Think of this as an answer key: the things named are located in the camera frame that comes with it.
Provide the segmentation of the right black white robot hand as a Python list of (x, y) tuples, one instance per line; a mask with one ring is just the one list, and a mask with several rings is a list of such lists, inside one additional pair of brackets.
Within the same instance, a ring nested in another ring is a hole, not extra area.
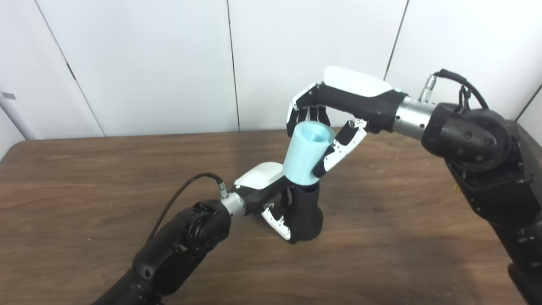
[(290, 101), (287, 134), (292, 137), (294, 128), (306, 120), (329, 127), (328, 108), (354, 116), (312, 168), (312, 174), (321, 178), (354, 151), (368, 133), (391, 132), (395, 114), (406, 97), (406, 93), (381, 79), (330, 66), (324, 69), (323, 81), (309, 85)]

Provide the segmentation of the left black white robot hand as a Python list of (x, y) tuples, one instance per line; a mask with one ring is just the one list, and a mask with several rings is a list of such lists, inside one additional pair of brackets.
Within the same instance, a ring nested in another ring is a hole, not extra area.
[(286, 224), (286, 208), (293, 185), (283, 173), (283, 165), (263, 162), (239, 177), (229, 193), (235, 198), (232, 216), (261, 216), (285, 241), (297, 242)]

